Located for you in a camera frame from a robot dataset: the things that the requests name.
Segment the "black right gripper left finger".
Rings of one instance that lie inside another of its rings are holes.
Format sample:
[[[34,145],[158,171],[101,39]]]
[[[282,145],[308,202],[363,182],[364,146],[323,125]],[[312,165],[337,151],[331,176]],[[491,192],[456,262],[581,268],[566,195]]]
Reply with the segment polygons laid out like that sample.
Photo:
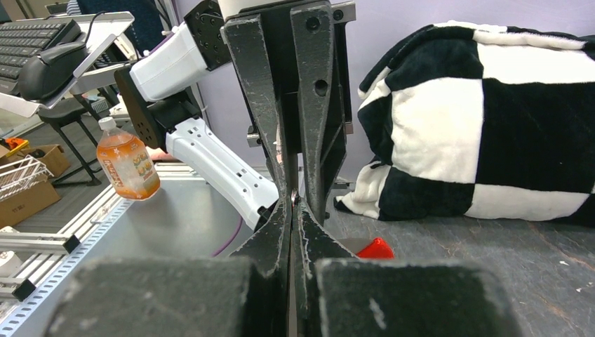
[[[70,276],[45,336],[287,336],[290,205],[229,256],[221,197],[133,204]]]

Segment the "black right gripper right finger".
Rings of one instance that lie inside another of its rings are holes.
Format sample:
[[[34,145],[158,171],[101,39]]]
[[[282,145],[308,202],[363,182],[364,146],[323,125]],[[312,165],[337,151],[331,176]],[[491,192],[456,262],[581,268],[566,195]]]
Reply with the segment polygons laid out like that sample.
[[[498,277],[458,259],[362,259],[295,207],[298,326],[305,336],[520,336]]]

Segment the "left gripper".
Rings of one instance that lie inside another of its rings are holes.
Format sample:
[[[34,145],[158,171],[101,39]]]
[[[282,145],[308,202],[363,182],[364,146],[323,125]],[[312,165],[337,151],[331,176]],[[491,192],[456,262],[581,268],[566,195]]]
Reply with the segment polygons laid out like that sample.
[[[282,200],[304,164],[312,217],[325,217],[352,131],[346,27],[353,1],[221,1],[222,37]]]

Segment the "red key tag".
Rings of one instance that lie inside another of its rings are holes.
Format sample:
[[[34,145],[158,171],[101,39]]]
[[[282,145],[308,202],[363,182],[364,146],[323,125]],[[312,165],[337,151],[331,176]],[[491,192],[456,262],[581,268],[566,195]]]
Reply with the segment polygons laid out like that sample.
[[[362,248],[356,250],[359,258],[367,259],[394,259],[395,255],[390,245],[381,237],[376,237],[369,242],[364,242]]]

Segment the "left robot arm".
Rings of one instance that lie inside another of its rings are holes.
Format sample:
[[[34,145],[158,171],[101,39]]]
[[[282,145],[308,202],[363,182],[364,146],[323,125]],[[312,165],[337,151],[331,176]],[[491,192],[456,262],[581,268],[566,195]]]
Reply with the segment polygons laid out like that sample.
[[[352,125],[345,27],[353,1],[202,1],[147,57],[115,73],[136,133],[193,168],[259,229],[296,195],[323,223]],[[184,91],[231,63],[271,180],[208,128]]]

